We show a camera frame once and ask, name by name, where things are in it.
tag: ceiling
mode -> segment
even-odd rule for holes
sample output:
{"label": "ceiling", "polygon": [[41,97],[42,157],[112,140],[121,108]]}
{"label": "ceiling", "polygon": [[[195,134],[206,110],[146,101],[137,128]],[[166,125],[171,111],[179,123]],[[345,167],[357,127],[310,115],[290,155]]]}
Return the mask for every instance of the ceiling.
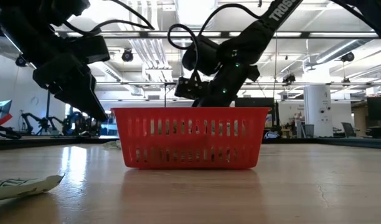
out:
{"label": "ceiling", "polygon": [[[180,13],[179,10],[176,11],[178,5],[188,0],[122,1],[132,6],[138,4],[136,9],[140,13],[144,12],[145,15],[148,15],[148,19],[155,27],[158,27],[162,32],[166,32],[171,25],[180,22],[180,20],[200,20],[199,17],[203,16],[202,12],[209,11],[209,8],[204,9],[204,7],[209,6],[207,2],[213,4],[215,0],[193,0],[193,6],[189,5],[187,12],[181,11]],[[70,22],[74,26],[83,30],[90,30],[101,21],[107,19],[125,19],[129,17],[125,9],[114,5],[113,2],[99,0],[90,0],[90,2],[92,4],[91,8],[87,9],[82,16],[70,19]],[[268,9],[271,1],[264,0],[261,8],[257,6],[258,1],[256,0],[218,0],[217,5],[221,6],[233,2],[243,4],[255,14],[261,15]],[[215,16],[213,23],[209,26],[209,31],[241,32],[253,21],[254,18],[240,9],[224,9]],[[132,28],[113,24],[105,26],[103,31],[111,32],[129,29]],[[70,32],[70,30],[64,26],[57,28],[57,32],[62,31]],[[340,8],[328,0],[304,0],[302,5],[300,5],[291,17],[281,26],[279,31],[368,32],[371,31],[371,28],[345,9]],[[189,75],[189,72],[183,71],[182,69],[182,52],[169,45],[166,39],[153,40],[157,47],[160,45],[161,49],[164,49],[164,53],[159,51],[159,54],[157,54],[157,50],[151,48],[151,43],[149,43],[150,40],[129,40],[124,39],[123,37],[125,36],[125,33],[120,33],[115,34],[114,38],[110,37],[109,39],[106,39],[106,44],[111,52],[111,60],[107,65],[111,68],[113,73],[122,79],[123,82],[156,82],[158,80],[174,82],[181,75]],[[217,43],[225,41],[225,39],[211,39]],[[145,59],[141,59],[144,54],[141,53],[141,55],[139,55],[139,52],[137,52],[137,49],[134,47],[134,42],[141,43],[142,41],[144,41],[144,46],[150,48],[143,49],[143,51],[150,51],[151,54],[149,55],[151,57],[158,58],[158,55],[164,54],[167,64],[163,67],[169,68],[169,70],[165,70],[163,76],[160,75],[162,71],[148,70],[143,66],[146,63]],[[181,42],[186,45],[189,44],[189,40],[186,39],[176,41],[177,43]],[[328,53],[329,50],[336,50],[350,41],[351,40],[344,39],[274,39],[266,48],[265,53],[257,63],[261,73],[261,78],[258,81],[262,83],[273,83],[275,80],[274,77],[277,77],[278,81],[281,82],[284,75],[293,73],[296,75],[297,82],[303,82],[303,74],[306,72],[304,69],[306,67],[303,66],[303,60],[308,62],[311,58],[325,52]],[[132,52],[134,53],[134,60],[132,62],[124,62],[121,59],[121,54],[124,52],[124,49],[132,49]],[[352,52],[355,55],[355,60],[353,62],[346,62],[343,66],[342,62],[332,60],[325,63],[323,66],[319,65],[316,68],[318,70],[330,71],[330,77],[327,78],[329,82],[341,82],[344,76],[351,78],[352,82],[381,82],[381,40],[372,40],[365,45],[353,49]],[[112,80],[100,66],[91,65],[91,68],[94,76],[97,77],[97,80],[100,83],[115,81],[114,79]],[[355,94],[360,93],[368,87],[369,86],[358,86],[344,90],[344,87],[342,86],[333,86],[332,89],[343,89],[343,94]],[[269,85],[261,86],[261,88],[265,89],[266,94],[269,94],[271,91]],[[277,92],[284,92],[285,90],[285,87],[282,86],[277,86],[276,88],[279,89]],[[101,84],[98,85],[96,90],[117,92],[127,91],[128,88]],[[146,92],[151,90],[155,91],[159,89],[144,89]],[[301,92],[302,88],[293,91],[294,94]],[[262,91],[258,86],[255,91],[249,91],[248,94],[249,93],[262,94]]]}

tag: table surface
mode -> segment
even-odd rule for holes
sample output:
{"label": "table surface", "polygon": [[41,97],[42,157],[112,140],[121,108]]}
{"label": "table surface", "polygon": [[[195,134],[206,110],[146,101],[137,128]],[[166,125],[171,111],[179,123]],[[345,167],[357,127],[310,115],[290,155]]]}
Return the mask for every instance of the table surface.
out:
{"label": "table surface", "polygon": [[0,178],[66,173],[0,223],[381,223],[381,149],[263,145],[252,170],[137,170],[98,145],[0,151]]}

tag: desk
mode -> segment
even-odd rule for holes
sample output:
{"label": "desk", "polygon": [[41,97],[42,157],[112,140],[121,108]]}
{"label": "desk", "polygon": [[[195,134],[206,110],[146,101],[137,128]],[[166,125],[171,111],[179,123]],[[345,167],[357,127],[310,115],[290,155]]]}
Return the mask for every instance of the desk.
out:
{"label": "desk", "polygon": [[263,145],[252,170],[136,170],[79,144],[0,151],[0,178],[67,175],[5,201],[6,223],[381,223],[381,149]]}

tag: fluorescent light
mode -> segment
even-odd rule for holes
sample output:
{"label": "fluorescent light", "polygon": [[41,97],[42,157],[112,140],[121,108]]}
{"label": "fluorescent light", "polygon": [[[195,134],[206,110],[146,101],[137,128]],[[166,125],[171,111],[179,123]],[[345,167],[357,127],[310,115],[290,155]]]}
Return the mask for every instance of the fluorescent light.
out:
{"label": "fluorescent light", "polygon": [[301,36],[300,32],[277,32],[274,36],[278,37],[299,37]]}
{"label": "fluorescent light", "polygon": [[353,40],[353,41],[350,41],[348,43],[346,43],[345,45],[343,45],[342,47],[339,47],[338,49],[334,50],[332,53],[328,54],[327,56],[319,59],[318,61],[316,61],[316,63],[323,63],[324,61],[326,61],[328,58],[332,57],[333,55],[335,55],[336,53],[338,53],[339,51],[343,50],[344,48],[350,46],[351,44],[355,43],[357,40]]}
{"label": "fluorescent light", "polygon": [[150,33],[149,33],[149,36],[151,36],[151,37],[167,37],[167,32],[150,32]]}
{"label": "fluorescent light", "polygon": [[312,32],[310,37],[378,37],[375,32]]}
{"label": "fluorescent light", "polygon": [[[240,35],[240,32],[230,32],[230,37],[237,37]],[[276,32],[274,36],[278,35],[278,37],[299,37],[301,36],[301,32]]]}
{"label": "fluorescent light", "polygon": [[121,85],[120,82],[97,82],[96,85]]}
{"label": "fluorescent light", "polygon": [[237,37],[237,36],[239,36],[240,35],[240,32],[230,32],[229,33],[229,36],[230,37]]}
{"label": "fluorescent light", "polygon": [[164,82],[129,82],[129,85],[164,85]]}

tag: basket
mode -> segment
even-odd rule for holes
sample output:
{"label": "basket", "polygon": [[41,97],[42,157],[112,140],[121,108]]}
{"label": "basket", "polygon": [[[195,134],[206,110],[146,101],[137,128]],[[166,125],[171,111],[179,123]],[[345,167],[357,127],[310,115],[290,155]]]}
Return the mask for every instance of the basket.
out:
{"label": "basket", "polygon": [[255,167],[269,108],[113,108],[127,167]]}

